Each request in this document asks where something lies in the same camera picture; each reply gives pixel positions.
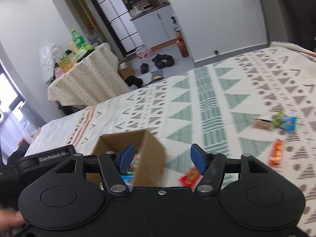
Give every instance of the table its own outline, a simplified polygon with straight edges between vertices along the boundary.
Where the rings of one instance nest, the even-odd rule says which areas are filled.
[[[62,106],[92,106],[130,91],[118,74],[118,58],[108,43],[59,77],[48,87],[48,99]]]

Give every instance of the patterned bed sheet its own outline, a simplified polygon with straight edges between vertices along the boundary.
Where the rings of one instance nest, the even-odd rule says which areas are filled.
[[[229,158],[250,153],[268,163],[274,140],[282,139],[279,173],[304,193],[299,227],[316,236],[316,90],[306,67],[316,64],[274,46],[197,68],[87,108],[63,145],[88,155],[101,134],[148,128],[166,149],[162,184],[178,186],[192,166],[192,143]],[[297,116],[295,132],[252,127],[253,118],[272,119],[280,110]],[[226,175],[223,185],[236,179]]]

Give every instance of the human hand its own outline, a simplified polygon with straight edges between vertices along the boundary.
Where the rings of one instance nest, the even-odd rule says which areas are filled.
[[[5,232],[13,227],[24,225],[20,211],[0,210],[0,231]]]

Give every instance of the shoe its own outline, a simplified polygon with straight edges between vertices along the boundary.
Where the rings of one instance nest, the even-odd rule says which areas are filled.
[[[167,55],[166,67],[171,67],[174,65],[174,58],[171,55]]]
[[[163,61],[155,61],[155,66],[158,69],[163,69],[166,66],[166,64]]]
[[[148,68],[149,68],[149,65],[147,63],[143,63],[141,66],[140,66],[140,72],[142,74],[145,74],[148,72]]]
[[[157,54],[156,57],[154,57],[151,61],[156,62],[156,61],[162,61],[167,59],[167,54]]]

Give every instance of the red snack wrapper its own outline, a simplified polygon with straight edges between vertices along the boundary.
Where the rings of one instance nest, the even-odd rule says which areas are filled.
[[[184,186],[190,186],[192,188],[196,181],[199,179],[199,177],[200,173],[197,171],[196,167],[192,167],[186,175],[179,178],[179,181]]]
[[[274,143],[269,166],[279,166],[283,155],[283,141],[277,139]]]

